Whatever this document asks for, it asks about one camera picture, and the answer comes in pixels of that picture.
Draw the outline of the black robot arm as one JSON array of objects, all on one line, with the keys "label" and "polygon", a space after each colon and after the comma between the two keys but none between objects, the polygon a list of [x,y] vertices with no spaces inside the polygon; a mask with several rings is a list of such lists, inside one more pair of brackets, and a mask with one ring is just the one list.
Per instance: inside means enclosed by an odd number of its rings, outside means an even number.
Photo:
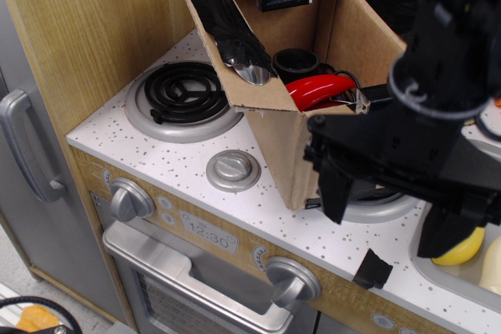
[{"label": "black robot arm", "polygon": [[462,133],[500,96],[500,0],[419,0],[388,84],[382,110],[312,117],[305,159],[332,221],[357,180],[429,202],[417,254],[437,258],[500,222],[500,163]]}]

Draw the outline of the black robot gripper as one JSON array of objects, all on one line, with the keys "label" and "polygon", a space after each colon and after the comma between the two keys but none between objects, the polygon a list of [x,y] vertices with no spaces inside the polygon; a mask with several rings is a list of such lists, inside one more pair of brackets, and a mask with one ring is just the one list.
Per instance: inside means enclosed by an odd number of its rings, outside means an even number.
[{"label": "black robot gripper", "polygon": [[500,223],[500,162],[460,126],[397,113],[315,115],[304,158],[319,172],[323,213],[343,220],[355,180],[427,201],[416,255],[444,256],[477,227]]}]

